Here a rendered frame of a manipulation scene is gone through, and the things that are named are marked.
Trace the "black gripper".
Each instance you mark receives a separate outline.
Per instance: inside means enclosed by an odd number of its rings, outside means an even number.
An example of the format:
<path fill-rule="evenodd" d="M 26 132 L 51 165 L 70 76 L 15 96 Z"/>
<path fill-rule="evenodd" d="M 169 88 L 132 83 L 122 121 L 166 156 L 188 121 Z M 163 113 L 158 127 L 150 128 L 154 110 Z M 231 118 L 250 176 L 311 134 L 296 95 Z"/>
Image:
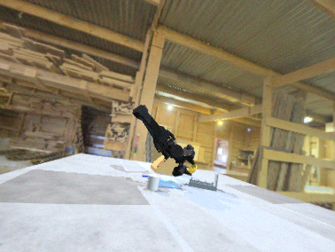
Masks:
<path fill-rule="evenodd" d="M 174 170 L 172 172 L 172 175 L 174 177 L 180 177 L 183 174 L 188 175 L 188 176 L 192 176 L 192 174 L 187 170 L 187 167 L 183 166 L 184 162 L 181 160 L 180 157 L 174 157 L 174 156 L 170 155 L 170 158 L 175 159 L 175 163 L 179 163 L 178 167 L 174 167 Z M 186 160 L 186 161 L 188 161 L 192 165 L 195 164 L 194 160 Z"/>

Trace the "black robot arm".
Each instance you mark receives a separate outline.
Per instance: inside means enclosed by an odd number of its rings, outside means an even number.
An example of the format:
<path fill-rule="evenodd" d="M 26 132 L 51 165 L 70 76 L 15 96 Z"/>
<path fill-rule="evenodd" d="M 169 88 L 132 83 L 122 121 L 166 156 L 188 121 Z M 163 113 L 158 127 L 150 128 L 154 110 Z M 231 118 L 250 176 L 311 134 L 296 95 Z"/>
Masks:
<path fill-rule="evenodd" d="M 170 155 L 180 157 L 183 162 L 194 159 L 194 147 L 187 145 L 187 148 L 183 150 L 181 146 L 176 144 L 174 142 L 175 136 L 169 130 L 166 130 L 163 126 L 159 126 L 155 122 L 148 113 L 146 105 L 140 105 L 134 108 L 132 113 L 137 119 L 144 123 L 145 127 L 153 137 L 155 148 L 159 153 L 161 152 L 163 154 L 164 159 L 169 158 Z"/>

